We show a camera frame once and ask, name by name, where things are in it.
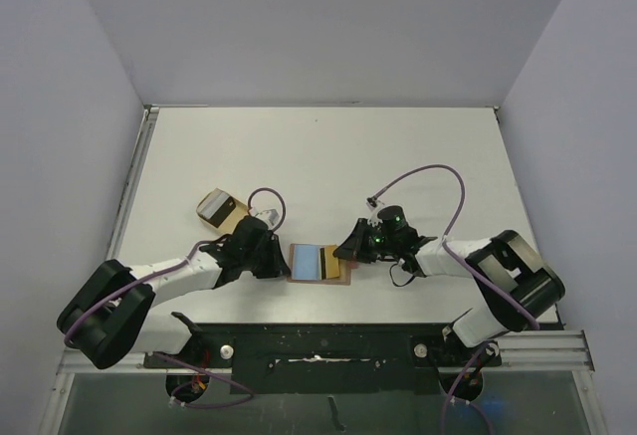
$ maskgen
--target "table surface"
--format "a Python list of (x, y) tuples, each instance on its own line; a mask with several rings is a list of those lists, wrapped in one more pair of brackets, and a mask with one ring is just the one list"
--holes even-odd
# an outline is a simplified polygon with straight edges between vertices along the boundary
[[(216, 237), (195, 214), (215, 187), (243, 201), (260, 186), (279, 190), (288, 206), (278, 231), (284, 255), (291, 243), (339, 244), (369, 214), (366, 197), (431, 163), (455, 167), (467, 185), (452, 236), (481, 239), (514, 229), (534, 245), (491, 109), (162, 108), (117, 257), (129, 265), (158, 262)], [(453, 175), (432, 170), (381, 199), (403, 206), (420, 234), (440, 236), (458, 198)], [(262, 194), (254, 204), (267, 209), (277, 201)], [(153, 310), (180, 311), (197, 323), (447, 323), (481, 300), (472, 279), (430, 277), (398, 289), (388, 269), (363, 265), (350, 286), (258, 281), (246, 273)], [(557, 322), (556, 311), (539, 320)]]

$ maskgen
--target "wall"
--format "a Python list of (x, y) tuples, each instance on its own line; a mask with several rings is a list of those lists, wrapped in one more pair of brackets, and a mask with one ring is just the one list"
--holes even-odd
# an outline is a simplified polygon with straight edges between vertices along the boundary
[(87, 0), (0, 0), (0, 433), (37, 431), (142, 108)]
[(90, 0), (145, 103), (499, 104), (559, 0)]
[(635, 433), (637, 0), (562, 0), (502, 110), (544, 256), (586, 329), (613, 434)]

